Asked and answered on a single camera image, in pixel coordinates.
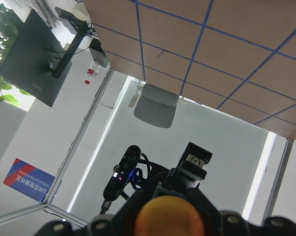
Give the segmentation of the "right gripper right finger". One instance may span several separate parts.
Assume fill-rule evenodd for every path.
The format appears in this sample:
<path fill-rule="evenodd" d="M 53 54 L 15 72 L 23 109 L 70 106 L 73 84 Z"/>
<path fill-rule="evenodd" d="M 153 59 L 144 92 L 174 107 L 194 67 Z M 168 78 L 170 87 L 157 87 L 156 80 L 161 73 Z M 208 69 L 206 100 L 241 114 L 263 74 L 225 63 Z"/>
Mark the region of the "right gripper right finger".
<path fill-rule="evenodd" d="M 187 190 L 187 200 L 197 209 L 205 221 L 219 221 L 220 213 L 198 188 Z"/>

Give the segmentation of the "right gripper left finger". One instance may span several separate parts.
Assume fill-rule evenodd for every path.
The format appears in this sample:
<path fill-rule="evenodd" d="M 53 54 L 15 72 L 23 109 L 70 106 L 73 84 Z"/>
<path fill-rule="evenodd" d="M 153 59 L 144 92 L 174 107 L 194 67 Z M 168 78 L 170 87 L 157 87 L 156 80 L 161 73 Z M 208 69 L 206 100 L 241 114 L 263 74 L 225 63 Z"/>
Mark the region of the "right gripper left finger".
<path fill-rule="evenodd" d="M 136 191 L 112 219 L 114 226 L 134 226 L 136 217 L 147 203 L 147 191 Z"/>

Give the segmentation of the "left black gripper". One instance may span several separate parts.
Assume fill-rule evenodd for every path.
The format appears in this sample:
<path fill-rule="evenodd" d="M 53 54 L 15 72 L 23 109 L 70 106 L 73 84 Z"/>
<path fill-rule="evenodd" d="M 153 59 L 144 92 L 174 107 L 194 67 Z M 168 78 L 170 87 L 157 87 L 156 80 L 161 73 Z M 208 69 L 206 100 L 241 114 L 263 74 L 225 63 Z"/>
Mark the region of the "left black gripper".
<path fill-rule="evenodd" d="M 207 172 L 203 166 L 212 158 L 212 153 L 189 142 L 177 166 L 169 171 L 164 182 L 160 184 L 161 195 L 183 197 L 190 188 L 198 188 Z"/>

